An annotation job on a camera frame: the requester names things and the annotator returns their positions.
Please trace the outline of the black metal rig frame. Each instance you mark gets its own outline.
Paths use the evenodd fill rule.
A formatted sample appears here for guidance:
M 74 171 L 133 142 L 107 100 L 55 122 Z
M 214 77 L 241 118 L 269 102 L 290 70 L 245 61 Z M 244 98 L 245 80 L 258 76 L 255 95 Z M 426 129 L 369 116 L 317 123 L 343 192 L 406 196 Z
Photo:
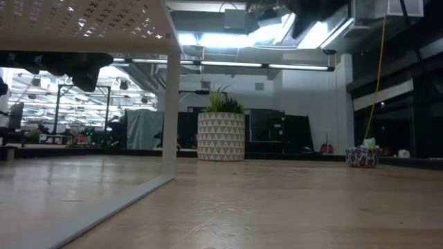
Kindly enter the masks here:
M 57 129 L 64 125 L 72 135 L 71 144 L 103 147 L 109 140 L 110 114 L 110 86 L 98 85 L 93 91 L 84 91 L 72 84 L 60 84 L 52 134 L 61 134 Z

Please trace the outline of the person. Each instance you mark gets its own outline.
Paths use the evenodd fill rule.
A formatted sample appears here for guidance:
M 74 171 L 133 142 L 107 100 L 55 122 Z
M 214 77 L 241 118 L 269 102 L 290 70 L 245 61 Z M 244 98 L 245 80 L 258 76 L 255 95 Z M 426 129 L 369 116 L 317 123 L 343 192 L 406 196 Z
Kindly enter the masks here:
M 127 140 L 127 126 L 125 123 L 124 116 L 113 116 L 108 122 L 107 126 L 111 128 L 111 147 L 116 149 L 125 148 L 125 143 Z

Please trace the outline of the red object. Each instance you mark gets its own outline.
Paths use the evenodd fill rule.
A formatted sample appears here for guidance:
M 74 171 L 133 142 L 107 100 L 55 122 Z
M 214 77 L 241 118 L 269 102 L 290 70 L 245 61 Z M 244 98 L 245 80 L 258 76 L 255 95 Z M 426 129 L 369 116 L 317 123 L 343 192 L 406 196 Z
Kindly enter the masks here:
M 328 133 L 325 137 L 325 142 L 320 146 L 320 153 L 323 155 L 332 155 L 334 154 L 334 148 L 332 143 L 329 142 Z

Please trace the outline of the black cabinet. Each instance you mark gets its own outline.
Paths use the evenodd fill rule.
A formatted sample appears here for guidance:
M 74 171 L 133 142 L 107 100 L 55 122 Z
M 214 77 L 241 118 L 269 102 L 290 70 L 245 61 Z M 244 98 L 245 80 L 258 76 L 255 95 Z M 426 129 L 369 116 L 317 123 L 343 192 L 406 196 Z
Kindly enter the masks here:
M 271 109 L 250 109 L 245 115 L 245 125 L 247 153 L 314 152 L 308 116 L 293 116 Z

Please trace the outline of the long LED light bar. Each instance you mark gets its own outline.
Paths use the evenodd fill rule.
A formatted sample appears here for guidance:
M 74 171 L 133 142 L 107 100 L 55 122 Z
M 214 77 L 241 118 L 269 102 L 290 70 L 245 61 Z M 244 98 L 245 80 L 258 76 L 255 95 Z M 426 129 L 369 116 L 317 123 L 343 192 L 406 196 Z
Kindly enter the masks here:
M 166 59 L 130 59 L 130 58 L 114 58 L 112 66 L 126 64 L 157 64 L 166 65 Z M 333 66 L 316 66 L 302 64 L 264 64 L 256 62 L 219 62 L 219 61 L 201 61 L 201 60 L 181 60 L 182 66 L 220 66 L 220 67 L 236 67 L 236 68 L 260 68 L 272 70 L 291 70 L 291 71 L 325 71 L 332 72 L 335 70 Z

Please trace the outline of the dark background monitor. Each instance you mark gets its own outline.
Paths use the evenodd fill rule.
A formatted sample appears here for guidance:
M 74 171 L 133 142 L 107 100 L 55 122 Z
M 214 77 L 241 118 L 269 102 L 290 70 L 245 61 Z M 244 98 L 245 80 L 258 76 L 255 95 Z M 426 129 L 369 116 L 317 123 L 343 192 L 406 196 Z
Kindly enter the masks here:
M 9 112 L 9 121 L 8 121 L 9 129 L 19 129 L 21 127 L 23 110 L 24 110 L 23 102 L 19 102 L 17 104 L 12 105 Z

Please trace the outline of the white perforated metal shelf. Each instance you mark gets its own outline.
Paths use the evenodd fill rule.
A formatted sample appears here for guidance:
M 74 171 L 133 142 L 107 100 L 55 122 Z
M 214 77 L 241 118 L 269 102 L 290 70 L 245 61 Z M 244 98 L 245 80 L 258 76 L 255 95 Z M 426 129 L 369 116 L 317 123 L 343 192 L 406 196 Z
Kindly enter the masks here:
M 4 0 L 0 50 L 167 55 L 162 171 L 5 249 L 58 249 L 160 186 L 177 169 L 181 45 L 165 0 Z

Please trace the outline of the black aluminium table frame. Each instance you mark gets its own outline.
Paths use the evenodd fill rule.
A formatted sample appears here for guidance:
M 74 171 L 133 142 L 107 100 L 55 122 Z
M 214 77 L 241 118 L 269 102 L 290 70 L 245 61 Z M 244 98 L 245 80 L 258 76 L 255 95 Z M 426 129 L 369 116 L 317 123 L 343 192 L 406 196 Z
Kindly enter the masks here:
M 102 148 L 17 148 L 0 147 L 0 161 L 7 160 L 8 152 L 13 152 L 13 159 L 48 158 L 61 156 L 153 156 L 161 157 L 162 151 L 129 150 L 129 149 L 102 149 Z M 249 160 L 300 160 L 344 162 L 344 156 L 320 156 L 314 154 L 262 154 L 246 153 Z M 392 165 L 418 169 L 429 169 L 443 172 L 443 160 L 379 157 L 380 165 Z

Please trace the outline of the purple patterned round tin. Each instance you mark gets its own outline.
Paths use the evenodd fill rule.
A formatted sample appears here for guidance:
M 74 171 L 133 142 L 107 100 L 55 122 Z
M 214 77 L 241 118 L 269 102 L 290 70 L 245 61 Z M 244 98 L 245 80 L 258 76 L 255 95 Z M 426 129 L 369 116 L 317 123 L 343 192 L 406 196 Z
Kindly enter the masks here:
M 375 168 L 379 157 L 376 149 L 354 147 L 345 150 L 345 161 L 350 167 Z

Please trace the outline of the plant in triangle-patterned pot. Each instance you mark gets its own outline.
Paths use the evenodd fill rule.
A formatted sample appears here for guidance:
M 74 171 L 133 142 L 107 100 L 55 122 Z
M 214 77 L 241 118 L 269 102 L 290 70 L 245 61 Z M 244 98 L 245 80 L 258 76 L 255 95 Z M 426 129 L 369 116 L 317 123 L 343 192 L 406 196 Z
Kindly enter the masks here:
M 205 161 L 243 161 L 246 146 L 244 107 L 221 86 L 209 91 L 210 105 L 198 115 L 197 157 Z

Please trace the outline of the grey covered cabinet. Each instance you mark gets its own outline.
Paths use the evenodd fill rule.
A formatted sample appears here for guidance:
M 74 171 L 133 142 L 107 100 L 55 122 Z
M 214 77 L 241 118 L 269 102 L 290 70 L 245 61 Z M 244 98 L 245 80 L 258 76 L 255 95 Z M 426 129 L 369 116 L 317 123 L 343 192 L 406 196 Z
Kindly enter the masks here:
M 159 139 L 155 135 L 163 130 L 164 113 L 137 109 L 126 111 L 127 148 L 153 150 Z

